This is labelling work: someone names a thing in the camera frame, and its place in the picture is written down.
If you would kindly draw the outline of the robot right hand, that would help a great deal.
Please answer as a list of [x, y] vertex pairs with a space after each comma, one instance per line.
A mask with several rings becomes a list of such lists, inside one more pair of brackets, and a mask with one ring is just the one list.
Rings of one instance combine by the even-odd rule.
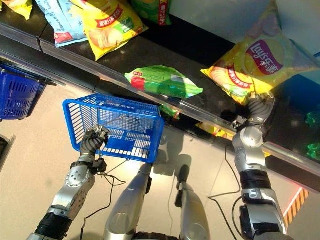
[[275, 100], [276, 98], [272, 93], [251, 96], [247, 105], [249, 110], [248, 121], [258, 125], [265, 124], [273, 111]]

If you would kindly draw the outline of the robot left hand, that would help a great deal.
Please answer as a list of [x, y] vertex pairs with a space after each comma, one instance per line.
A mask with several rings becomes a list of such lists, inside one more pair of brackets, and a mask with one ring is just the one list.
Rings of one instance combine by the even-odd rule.
[[108, 144], [110, 134], [111, 132], [104, 126], [88, 128], [80, 143], [79, 161], [92, 163], [97, 151], [101, 149], [103, 144]]

